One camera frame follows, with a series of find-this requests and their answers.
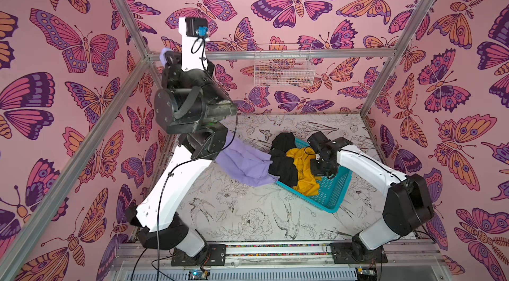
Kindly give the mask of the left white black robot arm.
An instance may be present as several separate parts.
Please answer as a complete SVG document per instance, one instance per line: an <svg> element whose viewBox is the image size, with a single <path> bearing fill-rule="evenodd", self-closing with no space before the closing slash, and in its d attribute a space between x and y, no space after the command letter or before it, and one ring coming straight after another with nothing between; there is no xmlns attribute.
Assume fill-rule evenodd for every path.
<svg viewBox="0 0 509 281"><path fill-rule="evenodd" d="M169 135L177 135L173 157L155 187L126 212L128 222L140 229L138 239L146 249L177 249L196 262L206 258L208 244L180 219L177 209L192 184L227 145L223 119L237 106L213 79L215 66L205 55L212 32L210 21L181 17L179 52L167 47L162 88L155 96L156 122Z"/></svg>

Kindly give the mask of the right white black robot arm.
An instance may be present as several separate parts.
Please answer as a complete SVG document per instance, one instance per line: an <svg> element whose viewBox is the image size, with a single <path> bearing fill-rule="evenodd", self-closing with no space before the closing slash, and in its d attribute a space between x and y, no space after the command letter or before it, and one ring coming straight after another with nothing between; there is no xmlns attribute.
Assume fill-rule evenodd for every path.
<svg viewBox="0 0 509 281"><path fill-rule="evenodd" d="M386 243L412 233L430 221L435 213L424 178L394 170L364 154L350 140L328 139L322 132L308 140L318 159L311 173L331 177L344 167L367 181L384 196L382 217L352 237L353 254L359 261Z"/></svg>

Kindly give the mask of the teal plastic laundry basket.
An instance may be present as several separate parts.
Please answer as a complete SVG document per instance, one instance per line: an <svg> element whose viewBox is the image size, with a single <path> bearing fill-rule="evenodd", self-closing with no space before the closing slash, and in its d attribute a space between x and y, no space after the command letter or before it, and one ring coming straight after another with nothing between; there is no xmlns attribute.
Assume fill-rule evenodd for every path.
<svg viewBox="0 0 509 281"><path fill-rule="evenodd" d="M295 138L295 143L299 149L310 147L308 143L297 138ZM277 185L320 210L328 213L335 213L338 211L347 193L347 189L352 179L352 172L345 167L339 167L338 173L333 179L327 179L326 177L316 178L321 179L319 182L319 194L317 196L304 196L279 181L277 182Z"/></svg>

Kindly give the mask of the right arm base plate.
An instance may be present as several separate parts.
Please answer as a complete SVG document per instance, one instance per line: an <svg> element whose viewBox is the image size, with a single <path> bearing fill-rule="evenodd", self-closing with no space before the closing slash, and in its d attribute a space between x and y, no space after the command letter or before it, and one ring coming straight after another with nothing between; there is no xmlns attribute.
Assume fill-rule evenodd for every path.
<svg viewBox="0 0 509 281"><path fill-rule="evenodd" d="M330 243L328 247L335 264L367 265L388 262L383 247L370 251L351 241Z"/></svg>

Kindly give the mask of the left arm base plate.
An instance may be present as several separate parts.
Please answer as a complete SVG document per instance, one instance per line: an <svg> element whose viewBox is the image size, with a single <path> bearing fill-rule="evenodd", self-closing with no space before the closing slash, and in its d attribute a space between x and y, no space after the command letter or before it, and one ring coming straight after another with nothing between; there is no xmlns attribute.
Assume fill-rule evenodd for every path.
<svg viewBox="0 0 509 281"><path fill-rule="evenodd" d="M224 266L226 259L225 244L207 244L194 257L188 256L184 251L175 249L172 257L172 266Z"/></svg>

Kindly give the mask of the lavender purple t-shirt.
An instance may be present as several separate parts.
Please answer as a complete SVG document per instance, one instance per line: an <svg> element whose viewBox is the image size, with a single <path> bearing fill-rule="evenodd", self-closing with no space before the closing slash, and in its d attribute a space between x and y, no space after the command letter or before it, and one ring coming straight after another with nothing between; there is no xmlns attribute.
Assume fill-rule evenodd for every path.
<svg viewBox="0 0 509 281"><path fill-rule="evenodd" d="M215 162L233 180L248 186L260 187L279 180L269 173L271 156L243 143L232 132L227 134L225 147Z"/></svg>

